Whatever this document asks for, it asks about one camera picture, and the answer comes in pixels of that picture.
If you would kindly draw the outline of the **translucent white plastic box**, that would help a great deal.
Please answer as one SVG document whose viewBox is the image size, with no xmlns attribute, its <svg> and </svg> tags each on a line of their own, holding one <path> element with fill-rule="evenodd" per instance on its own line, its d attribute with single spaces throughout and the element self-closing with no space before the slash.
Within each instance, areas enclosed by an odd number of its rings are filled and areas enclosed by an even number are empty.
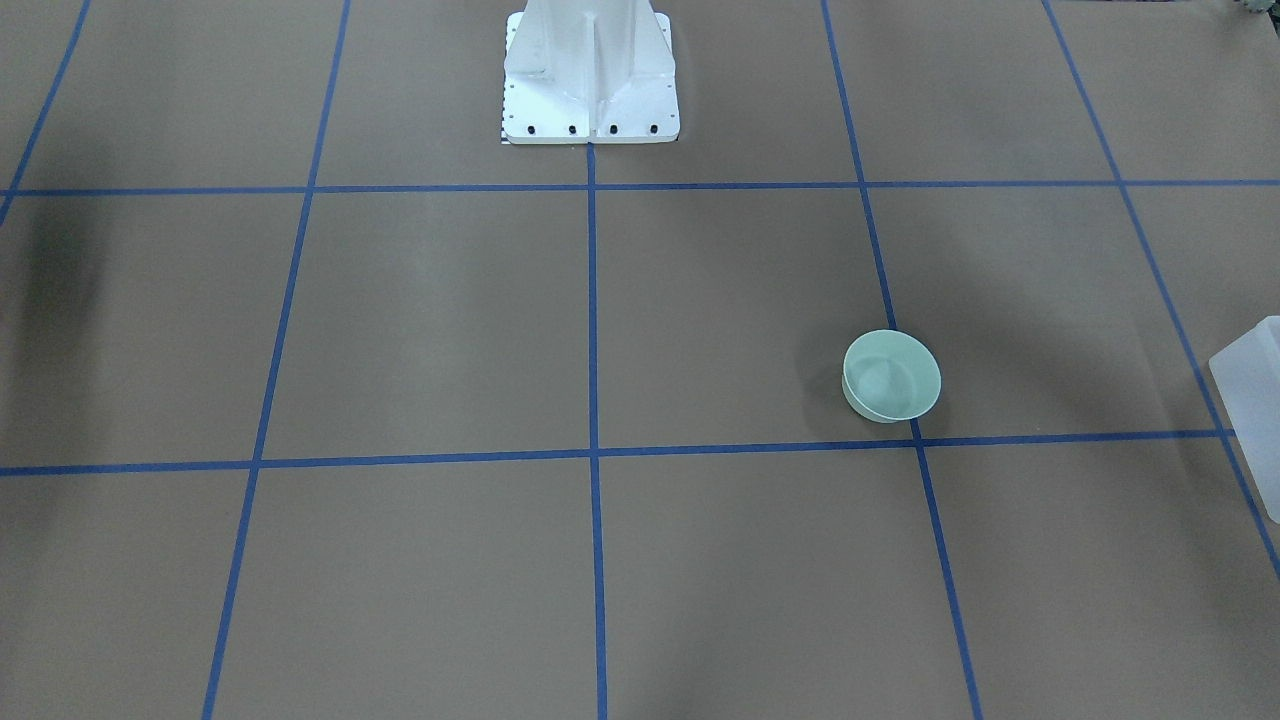
<svg viewBox="0 0 1280 720">
<path fill-rule="evenodd" d="M 1217 351 L 1210 370 L 1263 510 L 1279 523 L 1279 316 Z"/>
</svg>

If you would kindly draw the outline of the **mint green bowl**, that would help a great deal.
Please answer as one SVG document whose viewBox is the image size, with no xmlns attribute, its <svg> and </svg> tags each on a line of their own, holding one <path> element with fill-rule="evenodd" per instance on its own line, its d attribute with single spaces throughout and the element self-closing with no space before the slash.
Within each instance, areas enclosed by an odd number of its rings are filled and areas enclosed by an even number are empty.
<svg viewBox="0 0 1280 720">
<path fill-rule="evenodd" d="M 942 392 L 942 373 L 932 351 L 900 331 L 878 329 L 856 337 L 841 369 L 846 404 L 870 421 L 891 424 L 928 414 Z"/>
</svg>

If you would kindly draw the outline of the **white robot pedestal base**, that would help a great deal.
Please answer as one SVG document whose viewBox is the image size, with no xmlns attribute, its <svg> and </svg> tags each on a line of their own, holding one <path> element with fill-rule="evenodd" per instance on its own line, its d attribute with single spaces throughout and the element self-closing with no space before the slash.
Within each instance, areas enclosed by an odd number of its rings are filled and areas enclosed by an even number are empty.
<svg viewBox="0 0 1280 720">
<path fill-rule="evenodd" d="M 649 1 L 529 1 L 506 18 L 500 138 L 671 143 L 681 135 L 671 18 Z"/>
</svg>

